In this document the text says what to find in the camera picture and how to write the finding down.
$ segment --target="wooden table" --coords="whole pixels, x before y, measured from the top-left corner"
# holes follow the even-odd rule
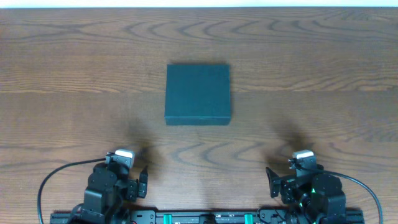
[[[398,222],[398,13],[371,8],[0,11],[0,223],[37,223],[43,178],[69,162],[135,149],[149,165],[139,205],[281,206],[265,167],[288,174],[311,149],[362,180]],[[231,65],[229,126],[166,126],[168,63]],[[54,175],[54,210],[83,201],[94,164]],[[360,186],[347,206],[377,223]]]

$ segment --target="black cable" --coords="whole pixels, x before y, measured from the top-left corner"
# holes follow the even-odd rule
[[[69,163],[69,164],[66,164],[66,165],[63,165],[61,167],[56,168],[49,175],[47,175],[45,177],[45,179],[43,180],[42,184],[40,185],[39,192],[37,194],[37,215],[39,216],[39,223],[40,224],[44,224],[43,215],[42,215],[42,191],[43,191],[45,183],[49,180],[49,178],[52,175],[54,175],[56,172],[58,172],[58,171],[60,171],[60,170],[62,170],[64,168],[67,168],[67,167],[70,167],[70,166],[87,164],[87,163],[91,163],[91,162],[99,162],[99,161],[104,161],[104,160],[105,160],[105,158],[103,158],[103,159],[93,159],[93,160],[90,160],[90,161],[72,162],[72,163]]]
[[[353,181],[353,182],[359,184],[360,186],[365,188],[372,195],[374,201],[376,202],[377,209],[379,210],[379,223],[383,224],[383,212],[381,210],[380,201],[377,198],[376,194],[366,184],[362,183],[361,181],[359,181],[359,180],[357,180],[357,179],[355,179],[353,177],[350,177],[350,176],[347,176],[347,175],[344,175],[344,174],[340,174],[340,173],[337,173],[337,172],[332,172],[332,171],[327,171],[327,170],[319,170],[319,169],[308,169],[308,168],[304,168],[304,167],[302,167],[302,166],[300,166],[298,164],[296,164],[296,168],[299,169],[299,170],[302,169],[302,170],[307,170],[307,171],[311,171],[311,172],[335,175],[335,176],[342,177],[342,178],[348,179],[350,181]]]
[[[280,215],[279,212],[278,212],[276,209],[274,209],[274,210],[275,210],[276,214],[278,214],[279,218],[280,218],[282,221],[286,221],[286,219],[285,219],[284,217],[282,217],[282,215]]]

